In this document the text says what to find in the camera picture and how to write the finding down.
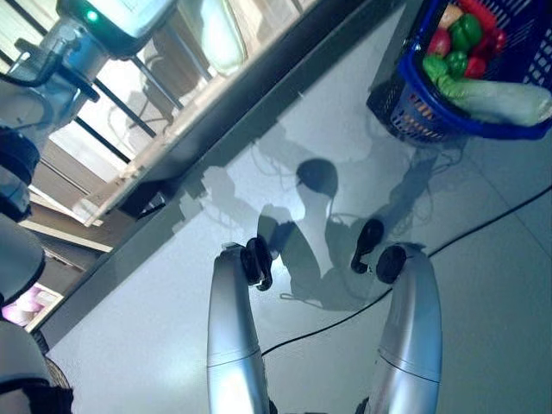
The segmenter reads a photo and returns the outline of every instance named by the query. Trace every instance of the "tile floor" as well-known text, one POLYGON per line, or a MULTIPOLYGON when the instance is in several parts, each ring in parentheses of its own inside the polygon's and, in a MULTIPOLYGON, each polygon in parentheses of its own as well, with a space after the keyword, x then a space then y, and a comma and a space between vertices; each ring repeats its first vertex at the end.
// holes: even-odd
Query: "tile floor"
MULTIPOLYGON (((431 251, 549 185, 550 136, 473 140, 458 165, 441 167, 459 151, 415 149, 381 128, 364 103, 398 16, 307 90, 294 90, 300 73, 291 75, 105 263, 100 279, 125 278, 131 260, 142 262, 50 353, 75 388, 76 413, 208 411, 208 297, 224 242, 244 243, 259 229, 280 251, 271 290, 251 291, 266 349, 385 289, 348 270, 368 217, 384 220, 388 240, 431 251), (296 98, 273 116, 280 93, 296 98)), ((549 412, 550 217, 550 197, 542 198, 435 256, 444 342, 438 412, 549 412)), ((353 413, 370 385, 388 306, 270 354, 279 412, 353 413)))

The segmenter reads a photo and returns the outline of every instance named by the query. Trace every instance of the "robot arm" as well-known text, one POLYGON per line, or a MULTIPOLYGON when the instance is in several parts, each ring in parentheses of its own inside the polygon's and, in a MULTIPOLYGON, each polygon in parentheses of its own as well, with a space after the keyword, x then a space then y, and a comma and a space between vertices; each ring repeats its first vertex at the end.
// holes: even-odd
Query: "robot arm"
POLYGON ((376 273, 380 281, 392 284, 393 297, 364 412, 435 412, 442 332, 433 266, 418 246, 399 244, 383 252, 376 273))
MULTIPOLYGON (((272 282, 261 239, 216 258, 210 295, 207 376, 211 414, 270 413, 248 286, 272 282)), ((441 381, 441 306, 433 267, 411 244, 387 248, 377 266, 393 298, 365 414, 435 412, 441 381)))
MULTIPOLYGON (((16 43, 21 56, 0 74, 0 308, 44 268, 40 243, 16 223, 30 214, 28 185, 48 136, 99 98, 91 82, 107 60, 136 53, 173 5, 59 0, 61 18, 41 44, 16 43)), ((33 337, 0 316, 0 412, 70 412, 72 392, 51 385, 33 337)))
POLYGON ((211 414, 269 414, 267 379, 248 287, 272 284, 262 239, 228 246, 215 260, 210 292, 207 378, 211 414))

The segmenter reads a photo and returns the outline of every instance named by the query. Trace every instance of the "black cable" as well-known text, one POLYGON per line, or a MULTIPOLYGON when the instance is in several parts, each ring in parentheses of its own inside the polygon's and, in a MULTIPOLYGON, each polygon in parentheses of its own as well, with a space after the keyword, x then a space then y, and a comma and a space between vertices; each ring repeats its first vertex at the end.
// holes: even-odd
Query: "black cable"
MULTIPOLYGON (((456 242, 459 242, 461 239, 465 238, 465 237, 468 237, 469 235, 472 235, 473 233, 476 233, 477 231, 479 230, 482 230, 484 229, 485 227, 488 227, 490 226, 491 224, 497 222, 498 220, 506 217, 506 216, 509 216, 510 214, 518 211, 519 209, 523 208, 524 206, 526 206, 527 204, 531 204, 532 202, 534 202, 535 200, 539 199, 540 197, 542 197, 544 194, 546 194, 547 192, 549 192, 550 190, 552 190, 552 185, 549 185, 546 189, 540 191, 539 193, 537 193, 535 196, 531 197, 531 198, 528 198, 527 200, 523 201, 521 204, 518 204, 516 205, 515 207, 512 207, 511 209, 505 211, 504 213, 492 218, 491 220, 487 220, 486 222, 480 224, 479 226, 476 226, 464 233, 461 233, 460 235, 458 235, 457 237, 455 237, 454 239, 450 240, 450 241, 447 241, 446 243, 444 243, 443 245, 441 245, 439 248, 437 248, 436 250, 434 250, 433 252, 429 253, 428 254, 428 257, 432 257, 432 256, 435 256, 436 254, 439 254, 441 253, 445 248, 448 248, 449 246, 451 246, 452 244, 456 243, 456 242)), ((285 345, 288 345, 290 343, 293 343, 293 342, 296 342, 296 341, 301 341, 302 339, 305 339, 305 338, 309 338, 311 336, 314 336, 314 335, 318 335, 318 334, 321 334, 322 332, 325 332, 329 329, 332 329, 338 325, 341 325, 342 323, 345 323, 349 320, 351 320, 352 318, 360 315, 362 312, 364 311, 367 311, 368 309, 370 309, 372 306, 374 306, 375 304, 381 302, 390 292, 391 292, 392 288, 389 288, 387 289, 385 292, 383 292, 378 298, 376 298, 373 302, 371 302, 370 304, 367 304, 366 306, 364 306, 363 308, 359 309, 358 311, 356 311, 355 313, 349 315, 348 317, 345 317, 335 323, 332 323, 331 325, 328 325, 324 328, 321 328, 321 329, 318 329, 318 330, 315 330, 313 332, 310 332, 308 334, 304 334, 304 335, 301 335, 301 336, 297 336, 295 338, 292 338, 292 339, 289 339, 285 342, 281 342, 277 345, 274 345, 273 347, 267 349, 266 351, 264 351, 262 353, 262 356, 266 356, 268 354, 270 354, 271 352, 275 351, 276 349, 278 348, 281 348, 285 345)))
POLYGON ((379 295, 379 297, 374 300, 373 302, 371 302, 370 304, 367 304, 366 306, 364 306, 363 308, 359 309, 358 311, 356 311, 355 313, 349 315, 348 317, 345 317, 343 318, 342 320, 340 321, 337 321, 336 323, 332 323, 331 325, 328 325, 326 326, 325 328, 321 328, 319 330, 315 330, 313 332, 310 332, 308 334, 304 334, 304 335, 301 335, 301 336, 297 336, 295 338, 292 338, 292 339, 289 339, 285 342, 281 342, 279 343, 278 345, 274 345, 272 348, 269 348, 267 349, 266 351, 264 351, 262 353, 262 356, 266 356, 268 354, 270 354, 271 352, 275 351, 276 349, 278 348, 281 348, 285 345, 287 345, 288 343, 292 343, 292 342, 296 342, 296 341, 300 341, 302 339, 305 339, 305 338, 308 338, 310 336, 314 336, 314 335, 318 335, 318 334, 321 334, 323 333, 324 331, 328 330, 328 329, 332 329, 334 328, 335 326, 337 325, 341 325, 342 323, 345 323, 347 322, 349 319, 353 319, 354 317, 356 317, 357 315, 360 315, 362 312, 364 311, 367 311, 368 309, 370 309, 372 306, 374 306, 375 304, 377 304, 379 301, 383 300, 390 292, 391 292, 391 288, 387 289, 385 292, 383 292, 381 295, 379 295))
POLYGON ((532 202, 534 202, 538 198, 542 197, 544 194, 546 194, 550 190, 552 190, 552 185, 549 185, 547 188, 545 188, 544 190, 542 190, 538 194, 534 195, 533 197, 528 198, 527 200, 523 201, 521 204, 518 204, 515 207, 512 207, 511 209, 505 211, 504 213, 492 218, 491 220, 487 220, 486 222, 480 224, 479 226, 474 227, 473 229, 470 229, 470 230, 458 235, 457 237, 455 237, 454 239, 452 239, 450 241, 447 241, 442 246, 440 246, 439 248, 437 248, 436 250, 434 250, 433 252, 428 254, 428 257, 435 256, 437 253, 442 252, 445 248, 447 248, 451 244, 454 244, 454 243, 458 242, 459 240, 463 239, 464 237, 468 237, 469 235, 472 235, 473 233, 475 233, 479 230, 482 230, 487 226, 490 226, 491 224, 497 222, 498 220, 500 220, 500 219, 502 219, 506 216, 509 216, 511 213, 515 213, 519 209, 525 207, 527 204, 531 204, 532 202))

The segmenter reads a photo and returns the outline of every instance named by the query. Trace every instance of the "blue basket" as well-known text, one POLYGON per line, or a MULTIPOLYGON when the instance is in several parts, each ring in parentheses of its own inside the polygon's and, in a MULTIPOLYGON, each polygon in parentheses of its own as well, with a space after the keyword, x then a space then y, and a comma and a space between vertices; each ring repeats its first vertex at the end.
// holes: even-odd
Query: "blue basket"
MULTIPOLYGON (((532 83, 552 91, 552 1, 480 0, 507 34, 502 54, 494 59, 486 79, 532 83)), ((451 104, 422 70, 422 59, 448 2, 426 0, 395 73, 376 88, 367 105, 400 139, 445 142, 478 135, 500 140, 537 140, 552 120, 533 127, 476 121, 451 104)))

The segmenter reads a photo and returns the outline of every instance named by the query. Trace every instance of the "green light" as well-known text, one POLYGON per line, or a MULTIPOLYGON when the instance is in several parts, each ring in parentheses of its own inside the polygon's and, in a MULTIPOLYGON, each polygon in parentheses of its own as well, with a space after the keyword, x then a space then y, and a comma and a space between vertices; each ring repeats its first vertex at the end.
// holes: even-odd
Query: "green light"
POLYGON ((88 10, 86 12, 86 18, 90 22, 95 23, 95 22, 97 22, 97 13, 94 10, 88 10))

